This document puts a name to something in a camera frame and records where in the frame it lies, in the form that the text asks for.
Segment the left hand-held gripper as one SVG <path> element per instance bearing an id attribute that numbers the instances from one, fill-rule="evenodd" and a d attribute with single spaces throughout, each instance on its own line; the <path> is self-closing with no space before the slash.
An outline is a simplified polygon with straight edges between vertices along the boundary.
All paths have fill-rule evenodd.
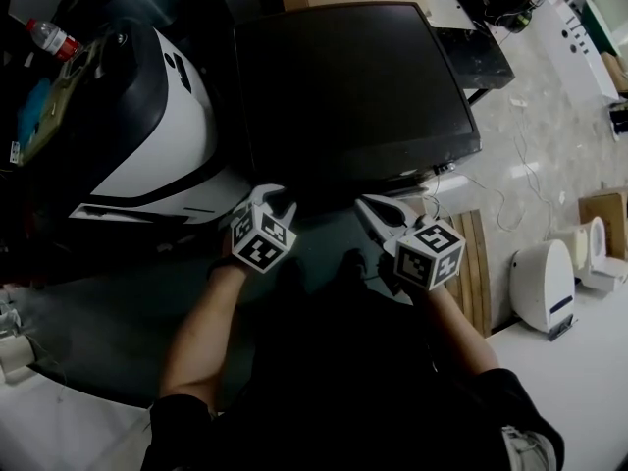
<path id="1" fill-rule="evenodd" d="M 260 184 L 234 211 L 231 222 L 232 255 L 261 274 L 277 265 L 296 241 L 296 234 L 289 227 L 297 203 L 282 199 L 275 204 L 274 215 L 268 203 L 268 198 L 284 190 L 280 184 Z"/>

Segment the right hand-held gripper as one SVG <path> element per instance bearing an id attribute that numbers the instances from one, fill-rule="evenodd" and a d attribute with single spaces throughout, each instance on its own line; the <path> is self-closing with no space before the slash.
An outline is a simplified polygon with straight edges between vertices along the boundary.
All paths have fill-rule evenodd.
<path id="1" fill-rule="evenodd" d="M 402 282 L 433 290 L 458 274 L 466 240 L 447 222 L 419 217 L 405 202 L 383 195 L 364 194 L 354 207 L 367 236 L 392 257 L 392 273 Z M 401 226 L 407 228 L 397 235 Z"/>

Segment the person's left forearm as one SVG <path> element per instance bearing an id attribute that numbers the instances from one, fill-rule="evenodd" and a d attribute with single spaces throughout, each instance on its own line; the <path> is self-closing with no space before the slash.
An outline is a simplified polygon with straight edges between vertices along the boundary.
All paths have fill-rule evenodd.
<path id="1" fill-rule="evenodd" d="M 232 321 L 248 270 L 224 259 L 177 330 L 167 354 L 160 395 L 189 395 L 215 415 Z"/>

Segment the person's right forearm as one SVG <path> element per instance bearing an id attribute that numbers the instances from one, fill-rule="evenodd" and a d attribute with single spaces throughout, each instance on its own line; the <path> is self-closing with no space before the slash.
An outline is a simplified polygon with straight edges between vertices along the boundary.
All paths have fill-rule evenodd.
<path id="1" fill-rule="evenodd" d="M 426 313 L 437 341 L 459 371 L 478 376 L 499 367 L 494 350 L 467 320 L 444 286 L 430 291 L 415 288 L 408 295 L 412 303 Z"/>

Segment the person's right black shoe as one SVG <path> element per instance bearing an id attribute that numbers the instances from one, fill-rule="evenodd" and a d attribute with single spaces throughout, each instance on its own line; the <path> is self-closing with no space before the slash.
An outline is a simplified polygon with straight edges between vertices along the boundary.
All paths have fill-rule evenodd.
<path id="1" fill-rule="evenodd" d="M 348 250 L 340 262 L 337 272 L 339 278 L 352 279 L 363 282 L 367 273 L 367 261 L 359 248 Z"/>

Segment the wooden slat mat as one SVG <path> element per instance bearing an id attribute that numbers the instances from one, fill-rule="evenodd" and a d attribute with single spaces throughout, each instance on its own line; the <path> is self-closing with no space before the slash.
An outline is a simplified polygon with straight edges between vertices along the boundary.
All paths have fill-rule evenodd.
<path id="1" fill-rule="evenodd" d="M 445 219 L 466 240 L 458 274 L 445 283 L 465 318 L 484 337 L 492 334 L 489 264 L 479 209 Z"/>

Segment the black washing machine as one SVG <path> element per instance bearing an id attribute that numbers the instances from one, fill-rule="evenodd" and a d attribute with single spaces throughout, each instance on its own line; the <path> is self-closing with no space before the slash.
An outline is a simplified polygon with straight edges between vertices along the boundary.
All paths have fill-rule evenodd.
<path id="1" fill-rule="evenodd" d="M 383 193 L 478 153 L 453 65 L 420 7 L 309 7 L 237 25 L 237 156 L 308 208 Z"/>

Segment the white and black appliance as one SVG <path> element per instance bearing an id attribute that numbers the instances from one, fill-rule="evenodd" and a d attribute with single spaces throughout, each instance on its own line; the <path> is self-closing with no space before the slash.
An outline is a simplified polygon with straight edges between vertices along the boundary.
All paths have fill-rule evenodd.
<path id="1" fill-rule="evenodd" d="M 99 37 L 61 128 L 21 167 L 36 221 L 194 225 L 230 213 L 250 187 L 199 72 L 150 25 L 123 19 Z"/>

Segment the white rounded toilet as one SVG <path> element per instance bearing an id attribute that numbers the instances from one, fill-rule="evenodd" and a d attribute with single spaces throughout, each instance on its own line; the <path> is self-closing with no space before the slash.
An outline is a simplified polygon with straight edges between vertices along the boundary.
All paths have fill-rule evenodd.
<path id="1" fill-rule="evenodd" d="M 527 325 L 555 337 L 573 320 L 575 277 L 562 240 L 544 241 L 518 250 L 511 261 L 509 298 Z"/>

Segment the person's black clothing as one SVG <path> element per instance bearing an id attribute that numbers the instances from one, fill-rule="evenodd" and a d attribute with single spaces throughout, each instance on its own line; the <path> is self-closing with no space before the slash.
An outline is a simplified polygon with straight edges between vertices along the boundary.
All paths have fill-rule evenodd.
<path id="1" fill-rule="evenodd" d="M 284 296 L 219 416 L 157 400 L 141 471 L 562 471 L 518 377 L 456 368 L 421 307 L 356 286 Z"/>

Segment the black low table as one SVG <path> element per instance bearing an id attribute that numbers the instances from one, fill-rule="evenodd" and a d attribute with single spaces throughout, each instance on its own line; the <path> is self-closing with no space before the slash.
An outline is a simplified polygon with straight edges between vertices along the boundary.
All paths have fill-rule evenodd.
<path id="1" fill-rule="evenodd" d="M 427 0 L 428 21 L 449 58 L 459 84 L 476 98 L 514 79 L 506 57 L 471 0 Z"/>

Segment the cardboard box with toilet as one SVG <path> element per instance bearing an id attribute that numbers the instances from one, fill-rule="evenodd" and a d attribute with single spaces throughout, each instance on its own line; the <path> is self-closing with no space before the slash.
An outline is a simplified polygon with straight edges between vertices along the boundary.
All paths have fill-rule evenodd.
<path id="1" fill-rule="evenodd" d="M 578 210 L 582 224 L 595 217 L 602 219 L 607 254 L 628 261 L 628 186 L 604 188 L 582 197 Z"/>

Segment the olive flat board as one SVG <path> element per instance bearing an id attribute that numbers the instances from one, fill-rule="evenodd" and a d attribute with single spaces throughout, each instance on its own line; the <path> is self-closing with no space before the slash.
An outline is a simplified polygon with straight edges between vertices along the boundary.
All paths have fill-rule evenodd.
<path id="1" fill-rule="evenodd" d="M 70 101 L 89 67 L 94 66 L 102 55 L 104 37 L 89 43 L 78 56 L 62 67 L 58 77 L 35 108 L 32 129 L 19 141 L 18 166 L 24 167 L 53 138 L 63 124 Z"/>

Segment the white cabinet with dark holes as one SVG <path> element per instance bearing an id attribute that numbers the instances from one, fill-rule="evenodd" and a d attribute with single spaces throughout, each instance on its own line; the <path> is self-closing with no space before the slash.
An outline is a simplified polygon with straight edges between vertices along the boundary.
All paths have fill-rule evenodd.
<path id="1" fill-rule="evenodd" d="M 604 107 L 620 100 L 601 54 L 564 0 L 548 0 L 552 61 L 574 106 Z"/>

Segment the blue cloth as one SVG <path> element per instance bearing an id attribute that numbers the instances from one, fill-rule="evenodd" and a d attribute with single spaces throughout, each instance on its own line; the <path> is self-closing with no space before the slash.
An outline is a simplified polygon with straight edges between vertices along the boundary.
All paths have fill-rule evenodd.
<path id="1" fill-rule="evenodd" d="M 26 97 L 26 102 L 18 112 L 17 142 L 25 145 L 35 131 L 40 114 L 51 87 L 48 78 L 42 78 Z"/>

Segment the plastic bottle red label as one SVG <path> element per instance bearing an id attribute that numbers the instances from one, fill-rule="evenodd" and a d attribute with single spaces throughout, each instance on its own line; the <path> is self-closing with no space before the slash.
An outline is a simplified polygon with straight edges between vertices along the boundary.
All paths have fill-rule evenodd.
<path id="1" fill-rule="evenodd" d="M 83 49 L 76 39 L 50 22 L 30 19 L 26 31 L 37 47 L 63 63 L 75 58 Z"/>

